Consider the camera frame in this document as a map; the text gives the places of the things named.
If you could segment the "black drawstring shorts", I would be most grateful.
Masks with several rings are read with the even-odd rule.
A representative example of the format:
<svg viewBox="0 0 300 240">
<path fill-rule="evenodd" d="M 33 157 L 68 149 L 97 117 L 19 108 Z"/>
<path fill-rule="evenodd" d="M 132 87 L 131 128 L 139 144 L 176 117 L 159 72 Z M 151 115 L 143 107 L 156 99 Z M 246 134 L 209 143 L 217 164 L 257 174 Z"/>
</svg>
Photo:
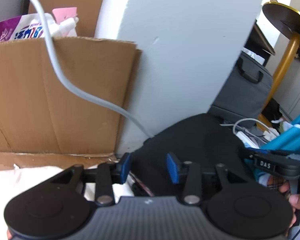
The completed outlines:
<svg viewBox="0 0 300 240">
<path fill-rule="evenodd" d="M 132 152 L 131 172 L 155 196 L 180 196 L 182 185 L 171 182 L 166 155 L 173 153 L 180 161 L 199 163 L 212 168 L 224 163 L 239 174 L 254 178 L 250 167 L 238 156 L 243 142 L 229 128 L 220 126 L 209 114 L 199 114 L 168 127 L 155 137 L 147 139 Z"/>
</svg>

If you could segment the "teal sports jersey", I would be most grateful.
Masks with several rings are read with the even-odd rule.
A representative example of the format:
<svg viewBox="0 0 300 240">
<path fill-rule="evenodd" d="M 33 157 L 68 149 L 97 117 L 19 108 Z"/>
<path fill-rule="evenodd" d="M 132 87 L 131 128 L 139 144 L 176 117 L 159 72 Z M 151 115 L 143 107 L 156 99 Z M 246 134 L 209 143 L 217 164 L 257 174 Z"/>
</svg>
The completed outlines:
<svg viewBox="0 0 300 240">
<path fill-rule="evenodd" d="M 261 146 L 262 150 L 288 151 L 291 157 L 300 160 L 300 115 L 292 121 L 292 126 L 279 137 Z"/>
</svg>

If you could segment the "white power strip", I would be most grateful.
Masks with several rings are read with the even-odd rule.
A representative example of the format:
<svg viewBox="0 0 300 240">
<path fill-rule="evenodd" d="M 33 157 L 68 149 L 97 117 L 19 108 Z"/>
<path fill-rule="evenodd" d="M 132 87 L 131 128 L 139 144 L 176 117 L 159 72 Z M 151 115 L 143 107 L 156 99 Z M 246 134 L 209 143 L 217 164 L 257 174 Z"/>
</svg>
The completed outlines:
<svg viewBox="0 0 300 240">
<path fill-rule="evenodd" d="M 276 129 L 254 118 L 243 118 L 234 123 L 224 121 L 219 125 L 231 129 L 232 133 L 238 137 L 244 135 L 257 148 L 269 143 L 280 135 Z"/>
</svg>

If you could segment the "cardboard sheet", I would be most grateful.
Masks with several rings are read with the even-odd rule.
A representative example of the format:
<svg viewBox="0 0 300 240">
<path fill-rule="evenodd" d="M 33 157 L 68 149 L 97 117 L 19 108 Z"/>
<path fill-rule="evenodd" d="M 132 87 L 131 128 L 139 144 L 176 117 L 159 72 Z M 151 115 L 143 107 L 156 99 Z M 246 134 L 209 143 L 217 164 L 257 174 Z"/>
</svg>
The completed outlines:
<svg viewBox="0 0 300 240">
<path fill-rule="evenodd" d="M 66 77 L 127 107 L 141 56 L 131 42 L 94 38 L 102 0 L 40 0 L 45 11 L 76 7 L 76 37 L 55 38 Z M 0 171 L 113 158 L 124 118 L 85 101 L 57 79 L 43 39 L 0 43 Z"/>
</svg>

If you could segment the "grey laptop bag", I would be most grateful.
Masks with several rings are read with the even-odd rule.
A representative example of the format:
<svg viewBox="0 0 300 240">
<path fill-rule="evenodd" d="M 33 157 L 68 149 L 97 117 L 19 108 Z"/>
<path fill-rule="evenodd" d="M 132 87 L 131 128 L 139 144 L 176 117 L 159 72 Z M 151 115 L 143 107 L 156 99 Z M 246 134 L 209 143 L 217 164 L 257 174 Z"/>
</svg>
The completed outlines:
<svg viewBox="0 0 300 240">
<path fill-rule="evenodd" d="M 273 78 L 267 69 L 241 52 L 208 113 L 232 123 L 243 118 L 256 119 L 272 84 Z"/>
</svg>

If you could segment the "cream printed bedsheet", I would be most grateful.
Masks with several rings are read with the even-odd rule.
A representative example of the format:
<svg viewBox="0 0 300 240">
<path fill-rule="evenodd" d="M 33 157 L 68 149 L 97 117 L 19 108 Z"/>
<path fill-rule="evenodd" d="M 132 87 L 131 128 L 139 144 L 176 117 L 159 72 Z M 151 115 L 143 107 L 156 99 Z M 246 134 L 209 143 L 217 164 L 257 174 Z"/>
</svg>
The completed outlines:
<svg viewBox="0 0 300 240">
<path fill-rule="evenodd" d="M 9 200 L 20 193 L 46 181 L 47 179 L 61 173 L 63 169 L 55 166 L 44 166 L 34 168 L 19 168 L 14 164 L 13 170 L 0 171 L 0 203 L 5 206 Z M 73 175 L 71 172 L 55 180 L 57 184 L 68 184 Z M 115 203 L 120 197 L 133 197 L 134 193 L 130 187 L 130 176 L 124 184 L 113 184 Z M 95 198 L 95 184 L 86 183 L 84 197 L 87 200 Z"/>
</svg>

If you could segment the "round table with gold leg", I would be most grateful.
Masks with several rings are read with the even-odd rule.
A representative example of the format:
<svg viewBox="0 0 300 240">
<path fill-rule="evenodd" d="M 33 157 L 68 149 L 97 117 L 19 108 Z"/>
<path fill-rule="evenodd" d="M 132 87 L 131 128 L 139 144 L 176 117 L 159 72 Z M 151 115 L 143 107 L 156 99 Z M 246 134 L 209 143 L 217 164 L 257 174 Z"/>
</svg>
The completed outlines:
<svg viewBox="0 0 300 240">
<path fill-rule="evenodd" d="M 261 17 L 267 22 L 266 38 L 274 45 L 275 55 L 266 64 L 273 76 L 271 96 L 290 120 L 300 114 L 300 11 L 275 0 L 264 3 Z"/>
</svg>

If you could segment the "purple white plastic package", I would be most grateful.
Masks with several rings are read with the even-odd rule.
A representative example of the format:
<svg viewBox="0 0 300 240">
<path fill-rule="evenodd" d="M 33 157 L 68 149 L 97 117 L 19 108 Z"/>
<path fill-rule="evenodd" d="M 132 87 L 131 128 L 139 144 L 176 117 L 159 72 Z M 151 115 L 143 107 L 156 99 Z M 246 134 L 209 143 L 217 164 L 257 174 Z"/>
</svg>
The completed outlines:
<svg viewBox="0 0 300 240">
<path fill-rule="evenodd" d="M 52 37 L 76 36 L 76 25 L 79 21 L 77 8 L 56 8 L 52 14 L 45 14 L 49 32 Z M 41 38 L 45 36 L 39 14 L 27 14 L 0 22 L 0 42 Z"/>
</svg>

